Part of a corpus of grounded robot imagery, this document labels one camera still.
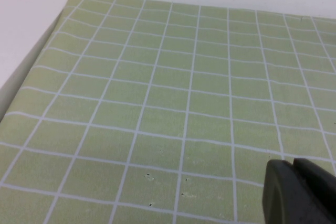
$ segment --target grid line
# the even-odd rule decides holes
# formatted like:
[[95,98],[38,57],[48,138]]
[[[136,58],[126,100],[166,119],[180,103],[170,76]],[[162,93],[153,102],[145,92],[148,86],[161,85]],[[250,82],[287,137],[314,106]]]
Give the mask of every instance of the grid line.
[[[147,87],[146,95],[145,95],[145,98],[144,98],[144,101],[143,101],[143,104],[142,104],[142,107],[141,107],[141,111],[140,111],[140,114],[139,114],[138,122],[137,122],[137,125],[136,125],[137,127],[135,129],[135,133],[134,133],[134,136],[133,136],[133,140],[132,140],[132,144],[131,144],[131,147],[130,147],[130,150],[129,150],[129,154],[127,156],[127,163],[125,165],[125,169],[124,169],[124,172],[123,172],[122,177],[121,177],[121,181],[120,181],[119,189],[118,189],[118,192],[117,192],[117,196],[115,197],[116,204],[119,203],[119,200],[120,200],[120,197],[121,197],[121,193],[122,193],[122,188],[123,188],[123,185],[124,185],[124,182],[125,182],[125,179],[126,179],[126,174],[127,174],[127,171],[128,171],[128,167],[129,167],[129,164],[131,163],[133,149],[134,149],[134,146],[135,146],[135,142],[136,142],[136,139],[137,139],[138,132],[140,130],[140,123],[141,123],[143,111],[145,109],[145,105],[147,103],[147,99],[148,99],[148,96],[149,96],[151,84],[152,84],[152,81],[154,79],[154,74],[155,74],[156,66],[158,65],[157,62],[159,61],[160,49],[162,48],[162,45],[163,45],[163,40],[164,40],[164,36],[165,36],[166,30],[167,30],[167,26],[168,26],[168,23],[169,23],[170,14],[171,14],[171,12],[169,12],[169,14],[168,14],[166,26],[164,28],[163,36],[162,36],[162,39],[161,39],[161,42],[160,42],[160,47],[159,47],[158,53],[156,55],[155,64],[154,64],[154,67],[153,67],[153,70],[152,70],[151,79],[150,79],[148,87]],[[111,216],[110,216],[109,224],[113,223],[113,219],[114,219],[114,216],[116,214],[115,213],[116,210],[117,210],[117,206],[114,206],[114,208],[112,210],[112,213],[111,213]]]
[[[291,38],[291,33],[290,33],[290,31],[289,31],[289,28],[288,28],[288,25],[287,25],[287,21],[286,21],[286,19],[285,19],[285,16],[284,16],[284,20],[285,20],[285,24],[286,24],[286,26],[287,26],[288,34],[289,34],[289,36],[290,36],[290,38]],[[322,136],[323,136],[324,144],[326,145],[326,148],[327,148],[327,151],[328,151],[328,154],[329,154],[330,159],[333,160],[333,157],[332,157],[332,154],[331,154],[331,150],[330,150],[330,147],[329,147],[328,142],[327,142],[327,139],[326,139],[326,135],[325,135],[325,133],[323,132],[323,126],[322,126],[322,123],[321,123],[319,114],[317,113],[317,109],[316,109],[316,107],[315,107],[314,100],[313,100],[313,98],[312,98],[312,96],[311,96],[311,94],[310,94],[310,90],[309,90],[309,88],[308,88],[308,84],[307,84],[307,80],[306,80],[306,77],[305,77],[305,73],[304,73],[303,70],[301,69],[301,63],[300,63],[298,54],[297,54],[297,52],[296,52],[295,44],[294,44],[293,41],[291,41],[291,43],[292,43],[292,46],[293,46],[293,49],[294,49],[294,52],[295,52],[295,55],[296,55],[296,58],[297,58],[297,62],[298,62],[298,65],[299,65],[299,68],[300,68],[300,71],[301,71],[303,80],[304,80],[304,82],[305,82],[305,86],[306,86],[306,89],[307,89],[307,92],[308,92],[308,95],[309,95],[309,100],[310,100],[310,102],[311,102],[311,105],[313,106],[315,116],[316,116],[316,118],[317,118],[317,120],[318,120],[320,129],[321,129],[321,131],[322,131]],[[333,168],[334,174],[336,174],[336,166],[335,166],[335,163],[332,162],[331,164],[332,164],[332,168]]]
[[230,140],[231,140],[231,167],[232,167],[232,187],[233,187],[233,207],[234,221],[238,221],[238,202],[237,202],[237,180],[236,180],[236,161],[235,161],[235,136],[232,106],[232,83],[231,83],[231,57],[230,57],[230,8],[227,9],[227,60],[228,60],[228,78],[229,78],[229,110],[230,110]]
[[279,128],[279,125],[278,125],[277,114],[276,114],[276,111],[275,111],[275,105],[274,105],[275,102],[273,100],[272,87],[271,87],[271,83],[269,81],[269,73],[268,73],[268,68],[267,68],[267,64],[266,64],[266,57],[265,57],[264,50],[262,48],[263,40],[261,39],[257,11],[255,11],[255,14],[256,14],[257,29],[258,29],[258,32],[259,32],[259,39],[260,39],[260,45],[261,45],[261,53],[262,53],[262,56],[263,56],[262,58],[264,60],[264,65],[265,65],[265,73],[266,73],[266,79],[267,79],[267,84],[268,84],[269,98],[270,98],[271,105],[272,105],[272,112],[273,112],[273,117],[274,117],[274,123],[275,123],[275,126],[277,128],[277,133],[278,133],[278,141],[279,141],[279,146],[280,146],[281,158],[285,159],[285,156],[284,156],[284,153],[283,153],[284,152],[283,144],[282,144],[282,141],[281,141],[281,132],[280,132],[280,128]]

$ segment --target grid square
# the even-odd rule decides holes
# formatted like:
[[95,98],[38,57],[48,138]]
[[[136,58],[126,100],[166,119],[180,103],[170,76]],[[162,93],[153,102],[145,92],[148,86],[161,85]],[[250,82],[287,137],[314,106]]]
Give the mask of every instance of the grid square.
[[255,23],[229,22],[231,33],[258,34],[258,27]]
[[84,0],[79,8],[83,8],[85,10],[90,10],[92,12],[97,12],[101,14],[106,14],[111,7],[111,4],[97,2],[93,0]]
[[153,84],[187,89],[189,88],[190,74],[189,71],[157,67]]
[[74,72],[108,78],[111,76],[115,65],[115,61],[83,57]]
[[328,55],[330,58],[335,59],[336,58],[336,47],[332,45],[324,45]]
[[258,35],[230,33],[230,44],[243,47],[260,47]]
[[86,76],[71,76],[62,89],[62,94],[74,94],[82,97],[100,98],[107,80]]
[[140,131],[168,136],[183,136],[185,113],[145,108]]
[[274,123],[270,102],[233,98],[232,107],[234,119]]
[[131,163],[178,170],[181,140],[139,134]]
[[304,85],[301,71],[284,67],[267,66],[269,79],[273,81]]
[[218,30],[227,30],[227,21],[221,20],[217,18],[209,18],[209,17],[200,17],[200,21],[198,23],[199,29],[218,29]]
[[189,39],[164,38],[162,49],[180,52],[193,52],[194,45],[195,41]]
[[321,34],[322,43],[330,44],[331,46],[335,46],[336,34]]
[[198,15],[198,5],[187,5],[187,4],[179,4],[173,3],[172,11],[177,13],[184,13],[188,15]]
[[71,159],[23,151],[5,182],[45,191],[57,191]]
[[231,147],[206,142],[186,141],[183,171],[232,177]]
[[1,156],[0,177],[1,178],[6,173],[7,169],[9,168],[11,162],[13,161],[13,159],[15,158],[18,152],[19,152],[19,149],[17,148],[0,145],[0,156]]
[[235,121],[234,134],[235,144],[280,151],[275,126]]
[[191,69],[193,62],[192,54],[180,52],[161,51],[158,65],[171,68]]
[[311,21],[310,17],[302,17],[297,15],[286,15],[285,16],[288,27],[305,29],[305,30],[314,30],[314,24]]
[[93,41],[85,51],[85,55],[107,59],[118,59],[122,52],[122,45],[114,45]]
[[196,28],[168,25],[167,30],[166,30],[166,35],[171,36],[171,37],[178,37],[178,38],[195,39]]
[[161,40],[161,36],[133,33],[128,44],[137,47],[159,48]]
[[310,89],[310,94],[315,107],[336,110],[336,91]]
[[23,145],[37,122],[24,115],[6,115],[0,123],[0,142]]
[[296,55],[294,53],[264,49],[264,55],[267,63],[284,67],[299,67]]
[[112,28],[112,29],[130,31],[132,30],[134,23],[135,19],[121,18],[121,17],[106,17],[104,23],[102,24],[102,28]]
[[19,111],[31,115],[42,115],[54,96],[33,89],[20,89],[7,112]]
[[327,140],[332,157],[335,160],[336,158],[336,135],[326,134],[325,138]]
[[123,165],[76,159],[62,193],[101,200],[114,200]]
[[218,94],[228,94],[229,93],[229,82],[228,78],[225,76],[216,76],[212,74],[205,73],[194,73],[193,74],[193,90],[213,92]]
[[94,40],[125,44],[129,36],[128,31],[118,31],[107,28],[100,28],[94,37]]
[[126,162],[133,133],[90,127],[79,155]]
[[252,10],[243,9],[229,9],[230,20],[245,21],[245,22],[256,22],[256,15]]
[[256,152],[245,148],[235,148],[236,176],[263,184],[266,164],[271,159],[281,159],[280,155],[267,152]]
[[295,155],[329,158],[321,132],[280,128],[283,151]]
[[140,110],[140,106],[102,102],[98,108],[93,123],[135,129]]
[[112,205],[60,197],[48,223],[108,223],[112,208]]
[[230,47],[232,60],[263,61],[263,53],[260,48]]
[[289,32],[294,40],[303,40],[309,42],[320,43],[320,38],[316,31],[302,31],[296,29],[289,29]]
[[61,32],[69,33],[87,39],[90,39],[95,34],[96,30],[96,27],[92,27],[70,19],[65,21],[60,29]]
[[158,50],[151,48],[126,47],[122,54],[122,60],[139,63],[154,64],[158,56]]
[[238,221],[263,223],[264,215],[260,204],[262,202],[262,187],[237,182]]
[[34,224],[43,223],[54,197],[1,187],[0,198],[2,224]]
[[148,211],[140,208],[118,206],[114,215],[114,222],[118,224],[129,224],[141,221],[146,224],[172,223],[173,215],[163,212]]
[[145,84],[112,81],[106,90],[105,100],[142,104],[148,86]]
[[196,53],[198,55],[227,58],[227,45],[198,41],[196,45]]
[[289,39],[287,28],[259,24],[260,34],[264,36]]
[[336,30],[336,24],[334,22],[328,22],[330,20],[321,20],[314,18],[318,31],[325,31],[327,33],[334,33]]
[[200,29],[197,34],[197,40],[225,44],[227,43],[227,32],[212,29]]
[[325,131],[336,133],[336,112],[317,110],[322,127]]
[[127,5],[132,7],[141,8],[144,0],[116,0],[117,5]]
[[230,120],[190,114],[186,137],[230,143]]
[[59,96],[50,107],[46,117],[76,122],[89,122],[97,101]]
[[129,167],[120,201],[173,210],[176,183],[175,173]]
[[233,220],[231,181],[182,176],[179,211],[187,214]]
[[142,10],[140,20],[149,20],[152,22],[166,23],[169,12],[162,12],[159,10]]
[[114,5],[109,15],[120,16],[125,18],[136,18],[139,14],[140,9],[135,9],[127,6]]
[[261,41],[265,49],[273,49],[283,52],[294,52],[292,43],[289,39],[275,39],[262,37]]
[[270,99],[267,81],[232,78],[231,90],[238,97]]
[[312,44],[309,42],[302,42],[302,41],[293,41],[296,52],[298,54],[306,54],[306,55],[312,55],[312,56],[322,56],[326,57],[326,53],[324,51],[324,48],[322,45]]
[[151,79],[153,66],[137,63],[120,62],[114,73],[114,78],[128,81],[148,83]]
[[194,70],[208,73],[228,74],[228,63],[226,59],[196,56]]
[[233,77],[266,79],[265,65],[262,63],[231,62],[231,75]]
[[294,127],[319,128],[313,108],[275,104],[278,123]]
[[68,74],[66,73],[59,73],[46,68],[33,68],[23,82],[22,87],[34,87],[57,92],[67,77]]
[[328,58],[317,58],[307,55],[299,55],[302,68],[334,73]]
[[151,87],[147,105],[162,108],[186,110],[188,92],[163,87]]
[[153,10],[170,10],[171,3],[164,1],[156,0],[146,0],[144,9],[153,9]]
[[73,14],[71,14],[70,18],[82,21],[87,24],[91,24],[94,26],[99,26],[102,20],[104,19],[103,14],[98,13],[90,13],[83,9],[75,9]]
[[135,32],[163,35],[165,24],[138,20],[134,27]]
[[85,126],[42,121],[28,147],[58,153],[74,154]]
[[48,66],[61,71],[70,72],[79,56],[67,54],[55,49],[47,49],[37,59],[35,65]]
[[303,73],[308,86],[336,90],[336,75],[308,70],[304,70]]
[[75,38],[68,34],[56,34],[50,43],[50,47],[56,47],[74,54],[81,54],[87,44],[88,40],[85,39]]
[[192,112],[229,117],[229,108],[229,97],[191,92],[190,111]]
[[309,94],[304,87],[271,83],[273,100],[311,106]]
[[226,19],[227,8],[201,6],[201,16]]
[[260,24],[270,24],[279,26],[286,25],[282,15],[263,11],[258,11],[257,13],[258,13],[258,22]]
[[180,13],[171,13],[169,24],[176,24],[181,26],[197,26],[197,17],[187,16]]

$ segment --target green cutting mat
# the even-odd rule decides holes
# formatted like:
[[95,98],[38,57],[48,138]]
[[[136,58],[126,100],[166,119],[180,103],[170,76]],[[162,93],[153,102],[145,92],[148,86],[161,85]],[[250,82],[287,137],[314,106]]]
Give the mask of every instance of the green cutting mat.
[[0,124],[0,222],[263,223],[271,158],[335,172],[336,20],[69,0]]

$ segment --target white grid line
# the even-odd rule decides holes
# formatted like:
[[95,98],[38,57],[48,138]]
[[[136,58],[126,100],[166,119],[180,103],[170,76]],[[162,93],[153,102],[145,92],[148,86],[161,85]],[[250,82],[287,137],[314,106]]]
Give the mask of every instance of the white grid line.
[[227,9],[227,60],[228,60],[228,78],[229,78],[229,110],[230,110],[230,140],[231,140],[231,168],[232,168],[232,187],[233,187],[233,213],[234,221],[238,221],[238,202],[237,202],[237,180],[236,180],[236,161],[235,161],[235,137],[232,106],[232,88],[231,88],[231,57],[230,57],[230,9]]
[[[290,36],[290,38],[291,38],[291,34],[290,34],[290,31],[289,31],[288,26],[287,26],[287,31],[288,31],[288,34],[289,34],[289,36]],[[293,46],[293,49],[294,49],[294,52],[295,52],[295,55],[296,55],[296,58],[297,58],[297,62],[298,62],[299,68],[301,68],[301,63],[300,63],[299,57],[298,57],[298,55],[297,55],[297,53],[296,53],[295,44],[294,44],[293,41],[292,41],[291,43],[292,43],[292,46]],[[316,109],[316,107],[315,107],[314,100],[313,100],[313,98],[312,98],[312,96],[311,96],[311,94],[310,94],[310,90],[309,90],[309,88],[308,88],[308,84],[307,84],[306,78],[305,78],[305,76],[304,76],[305,73],[303,72],[302,69],[300,69],[300,71],[301,71],[301,74],[302,74],[302,77],[303,77],[303,81],[305,82],[305,86],[306,86],[306,89],[307,89],[307,92],[308,92],[308,95],[309,95],[309,100],[310,100],[310,102],[311,102],[311,105],[313,106],[315,116],[316,116],[316,118],[317,118],[317,121],[318,121],[318,123],[319,123],[320,129],[321,129],[321,131],[322,131],[322,136],[323,136],[324,144],[326,145],[326,148],[327,148],[327,151],[328,151],[328,154],[329,154],[330,159],[333,160],[332,153],[331,153],[331,150],[330,150],[330,148],[329,148],[329,145],[328,145],[328,142],[327,142],[327,139],[326,139],[326,135],[325,135],[325,133],[323,132],[323,126],[322,126],[322,123],[321,123],[319,114],[318,114],[317,109]],[[332,168],[333,168],[333,170],[334,170],[334,174],[336,174],[336,167],[335,167],[335,163],[334,163],[334,162],[332,162]]]
[[266,64],[266,57],[265,57],[265,54],[264,54],[264,50],[262,49],[263,40],[261,39],[260,28],[259,28],[259,25],[258,25],[258,13],[257,13],[257,11],[255,11],[255,14],[256,14],[256,22],[257,22],[257,28],[258,28],[258,32],[259,32],[259,38],[260,38],[261,53],[262,53],[262,56],[263,56],[262,58],[264,60],[264,65],[265,65],[265,73],[266,73],[266,79],[267,79],[267,84],[268,84],[269,97],[270,97],[271,105],[272,105],[274,123],[276,125],[277,133],[278,133],[278,141],[279,141],[279,146],[280,146],[281,159],[284,160],[285,156],[283,155],[284,154],[283,153],[284,149],[283,149],[283,145],[282,145],[282,141],[281,141],[281,132],[280,132],[280,128],[279,128],[279,125],[278,125],[278,119],[277,119],[277,114],[276,114],[276,110],[275,110],[275,102],[273,100],[272,87],[271,87],[271,82],[269,80],[268,68],[267,68],[267,64]]
[[[109,11],[112,9],[112,7],[113,7],[113,5],[114,5],[115,2],[116,2],[116,0],[114,0],[113,3],[110,3]],[[90,44],[91,44],[92,41],[93,41],[93,38],[94,38],[95,35],[98,33],[98,31],[99,31],[99,29],[101,28],[102,24],[103,24],[104,21],[106,20],[106,18],[107,18],[107,13],[106,13],[105,17],[103,18],[103,20],[101,21],[100,26],[97,27],[97,30],[95,31],[95,33],[94,33],[94,35],[92,36],[91,40],[88,42],[88,44],[86,45],[85,49],[83,50],[82,55],[79,57],[78,61],[76,62],[77,64],[78,64],[79,61],[81,60],[81,57],[83,57],[85,51],[89,48]],[[58,91],[58,94],[55,95],[55,97],[58,97],[58,95],[61,93],[63,87],[65,86],[65,84],[67,83],[67,81],[70,79],[71,74],[72,74],[73,71],[75,70],[75,67],[77,67],[77,66],[75,65],[75,66],[73,67],[71,73],[70,73],[69,76],[65,79],[63,85],[61,86],[61,88],[60,88],[59,91]],[[63,190],[64,184],[65,184],[65,182],[66,182],[66,180],[67,180],[67,178],[68,178],[68,175],[69,175],[69,173],[70,173],[70,171],[71,171],[71,169],[72,169],[72,166],[74,165],[74,162],[75,162],[75,160],[76,160],[76,156],[78,155],[78,153],[79,153],[79,151],[80,151],[80,148],[81,148],[81,146],[82,146],[82,144],[83,144],[83,142],[84,142],[84,139],[85,139],[85,137],[86,137],[86,135],[87,135],[87,133],[88,133],[88,131],[89,131],[90,125],[91,125],[91,123],[92,123],[92,121],[93,121],[93,118],[94,118],[94,116],[95,116],[95,114],[96,114],[96,112],[97,112],[97,110],[98,110],[99,105],[100,105],[100,102],[98,102],[98,104],[97,104],[97,106],[96,106],[96,108],[95,108],[95,111],[93,112],[93,114],[92,114],[92,116],[91,116],[91,118],[90,118],[90,121],[89,121],[89,123],[88,123],[88,125],[87,125],[87,127],[86,127],[86,129],[85,129],[85,131],[84,131],[84,134],[83,134],[83,136],[82,136],[82,138],[81,138],[79,144],[78,144],[78,147],[77,147],[77,149],[76,149],[75,155],[74,155],[74,157],[71,159],[71,162],[70,162],[70,164],[69,164],[69,166],[68,166],[68,168],[67,168],[67,170],[66,170],[66,172],[65,172],[65,174],[64,174],[64,177],[62,178],[62,181],[61,181],[61,183],[60,183],[60,185],[59,185],[59,187],[58,187],[58,189],[57,189],[56,196],[54,197],[54,199],[53,199],[53,201],[52,201],[52,203],[51,203],[51,206],[50,206],[50,208],[49,208],[49,210],[48,210],[48,213],[47,213],[46,218],[45,218],[44,221],[43,221],[43,224],[47,224],[48,221],[49,221],[49,219],[50,219],[50,217],[51,217],[51,214],[52,214],[52,212],[53,212],[53,210],[54,210],[54,208],[55,208],[55,206],[56,206],[56,202],[57,202],[57,200],[58,200],[58,197],[59,197],[61,191]]]
[[[59,26],[59,29],[62,28],[63,24],[65,23],[65,21]],[[49,47],[49,45],[51,44],[53,38],[50,38],[49,43],[46,45],[46,48]],[[70,78],[70,73],[68,75],[68,77],[65,79],[63,85],[61,86],[61,88],[58,90],[58,92],[61,91],[62,87],[66,84],[67,80]],[[54,96],[54,98],[51,100],[51,102],[49,103],[49,105],[46,107],[46,109],[44,110],[41,118],[39,119],[38,123],[35,125],[34,129],[32,130],[32,132],[30,133],[30,135],[28,136],[27,140],[25,141],[24,145],[21,147],[21,149],[19,150],[19,152],[16,154],[16,156],[14,157],[14,159],[12,160],[12,162],[10,163],[9,167],[7,168],[6,172],[4,173],[2,179],[0,180],[0,188],[2,187],[2,185],[4,184],[5,180],[7,179],[7,177],[9,176],[11,170],[13,169],[14,165],[16,164],[17,160],[20,158],[24,148],[28,145],[30,139],[33,137],[33,135],[35,134],[37,128],[39,127],[39,125],[41,124],[43,118],[45,117],[45,115],[47,114],[49,108],[51,107],[51,105],[53,104],[53,102],[56,100],[57,95]]]
[[150,88],[151,88],[151,85],[152,85],[152,82],[153,82],[153,79],[154,79],[156,66],[158,65],[157,62],[159,60],[160,49],[162,48],[162,45],[163,45],[163,40],[164,40],[164,36],[165,36],[167,26],[168,26],[168,23],[169,23],[170,14],[171,14],[171,12],[169,12],[168,17],[167,17],[166,26],[164,28],[163,36],[162,36],[162,39],[161,39],[161,42],[160,42],[160,47],[159,47],[158,53],[156,55],[156,60],[155,60],[155,64],[154,64],[154,67],[153,67],[153,70],[152,70],[151,79],[149,81],[147,91],[146,91],[146,95],[145,95],[144,101],[143,101],[142,106],[141,106],[141,111],[140,111],[140,114],[139,114],[138,122],[137,122],[136,129],[135,129],[135,133],[134,133],[134,136],[133,136],[132,144],[131,144],[131,147],[130,147],[130,150],[129,150],[129,153],[128,153],[128,156],[127,156],[127,163],[125,165],[124,172],[123,172],[122,177],[121,177],[119,189],[118,189],[117,195],[115,197],[115,203],[116,204],[115,204],[115,206],[112,210],[112,213],[111,213],[111,216],[110,216],[110,219],[109,219],[109,224],[113,223],[114,215],[116,214],[115,212],[117,210],[117,205],[118,205],[120,197],[121,197],[122,188],[123,188],[123,185],[124,185],[124,182],[125,182],[125,179],[126,179],[129,164],[131,163],[133,149],[134,149],[134,146],[135,146],[135,142],[136,142],[136,139],[137,139],[138,132],[140,130],[142,115],[143,115],[143,112],[144,112],[144,109],[145,109],[145,106],[146,106],[146,103],[147,103],[147,99],[148,99],[148,96],[149,96]]
[[201,14],[201,7],[199,6],[198,7],[198,17],[197,17],[197,27],[196,27],[196,33],[195,33],[195,39],[194,39],[194,53],[193,53],[192,66],[191,66],[191,72],[190,72],[187,105],[186,105],[184,127],[183,127],[183,138],[182,138],[182,145],[181,145],[180,162],[179,162],[179,165],[178,165],[179,175],[177,177],[176,192],[175,192],[173,224],[176,224],[176,217],[177,217],[177,212],[178,212],[178,203],[179,203],[179,200],[180,200],[182,169],[183,169],[183,159],[184,159],[184,150],[185,150],[185,139],[186,139],[186,136],[187,136],[191,89],[192,89],[192,85],[193,85],[193,73],[194,73],[195,58],[196,58],[198,26],[200,24],[200,21],[199,21],[200,14]]
[[317,29],[317,26],[316,26],[316,24],[315,24],[315,21],[314,21],[313,17],[311,17],[311,21],[313,22],[313,25],[314,25],[314,27],[315,27],[316,33],[317,33],[317,35],[319,36],[319,40],[320,40],[320,42],[321,42],[321,45],[322,45],[322,47],[323,47],[323,50],[324,50],[325,54],[328,56],[328,59],[329,59],[329,61],[330,61],[330,65],[331,65],[331,67],[333,68],[334,72],[336,73],[335,65],[333,64],[333,62],[332,62],[332,60],[331,60],[331,57],[330,57],[330,55],[329,55],[327,49],[325,48],[325,45],[324,45],[324,43],[323,43],[323,40],[322,40],[321,35],[320,35],[320,33],[319,33],[318,29]]

